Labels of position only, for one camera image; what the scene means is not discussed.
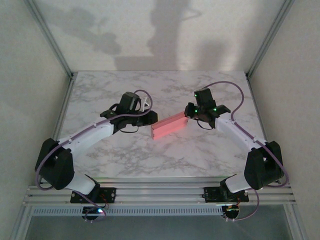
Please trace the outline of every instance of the white wall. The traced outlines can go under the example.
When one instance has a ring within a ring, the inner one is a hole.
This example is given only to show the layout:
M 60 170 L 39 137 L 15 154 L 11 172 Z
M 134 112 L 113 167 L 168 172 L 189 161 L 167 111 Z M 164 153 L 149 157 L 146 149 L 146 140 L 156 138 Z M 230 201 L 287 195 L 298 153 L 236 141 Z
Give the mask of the white wall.
M 240 70 L 284 0 L 36 0 L 73 71 Z
M 23 1 L 0 3 L 0 239 L 6 240 L 68 80 Z
M 251 80 L 311 240 L 320 235 L 320 1 L 296 0 Z

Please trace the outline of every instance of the glass panel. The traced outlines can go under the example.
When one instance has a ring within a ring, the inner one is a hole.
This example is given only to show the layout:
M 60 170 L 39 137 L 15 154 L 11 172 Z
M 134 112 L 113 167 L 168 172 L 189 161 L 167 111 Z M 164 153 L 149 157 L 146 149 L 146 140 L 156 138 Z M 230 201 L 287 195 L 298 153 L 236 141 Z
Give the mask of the glass panel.
M 254 206 L 242 206 L 241 216 Z M 220 216 L 110 216 L 85 223 L 79 216 L 33 217 L 27 240 L 287 240 L 292 239 L 282 205 L 261 206 L 246 220 L 225 222 Z

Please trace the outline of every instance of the marble surface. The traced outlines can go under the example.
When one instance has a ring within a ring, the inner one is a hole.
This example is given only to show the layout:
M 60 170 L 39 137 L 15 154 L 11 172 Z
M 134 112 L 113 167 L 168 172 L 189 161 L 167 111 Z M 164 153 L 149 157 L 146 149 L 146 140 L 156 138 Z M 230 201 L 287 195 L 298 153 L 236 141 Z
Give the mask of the marble surface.
M 196 102 L 193 91 L 216 81 L 237 83 L 244 92 L 236 121 L 263 137 L 252 96 L 241 71 L 81 71 L 78 73 L 60 137 L 93 122 L 126 91 L 148 91 L 158 119 L 184 111 Z M 217 105 L 233 110 L 241 101 L 238 89 L 230 84 L 211 88 Z M 130 126 L 126 131 L 135 128 Z M 91 177 L 225 177 L 243 171 L 246 154 L 216 129 L 201 129 L 189 120 L 187 127 L 152 140 L 150 126 L 137 133 L 117 132 L 90 147 L 74 161 L 79 172 Z

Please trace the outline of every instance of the black bracket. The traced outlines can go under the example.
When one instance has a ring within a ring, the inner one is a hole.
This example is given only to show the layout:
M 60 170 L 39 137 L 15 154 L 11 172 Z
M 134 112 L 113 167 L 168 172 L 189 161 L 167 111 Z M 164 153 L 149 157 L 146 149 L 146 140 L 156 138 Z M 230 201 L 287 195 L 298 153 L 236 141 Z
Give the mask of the black bracket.
M 229 219 L 235 219 L 239 215 L 239 205 L 222 206 L 222 212 Z
M 224 203 L 226 199 L 220 191 L 218 186 L 204 187 L 204 194 L 202 197 L 205 199 L 205 203 Z M 239 203 L 239 202 L 249 202 L 248 193 L 244 190 L 235 193 L 234 197 L 229 199 L 228 202 Z
M 95 204 L 114 204 L 116 193 L 117 189 L 115 187 L 100 187 L 97 197 L 95 200 L 93 200 L 93 202 Z M 87 204 L 88 201 L 73 191 L 71 194 L 70 203 Z
M 225 105 L 217 106 L 209 88 L 204 87 L 194 92 L 196 104 L 189 102 L 185 107 L 184 115 L 187 118 L 209 123 L 212 129 L 215 129 L 216 118 L 224 113 L 230 113 L 230 109 Z

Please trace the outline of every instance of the pink rectangular block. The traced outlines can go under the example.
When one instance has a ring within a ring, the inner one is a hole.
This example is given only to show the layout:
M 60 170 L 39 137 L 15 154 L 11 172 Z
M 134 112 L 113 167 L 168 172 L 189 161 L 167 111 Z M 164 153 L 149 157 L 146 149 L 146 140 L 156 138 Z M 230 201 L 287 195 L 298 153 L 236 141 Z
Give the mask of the pink rectangular block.
M 189 118 L 185 117 L 184 112 L 167 117 L 151 125 L 151 136 L 153 140 L 159 139 L 165 135 L 184 128 Z

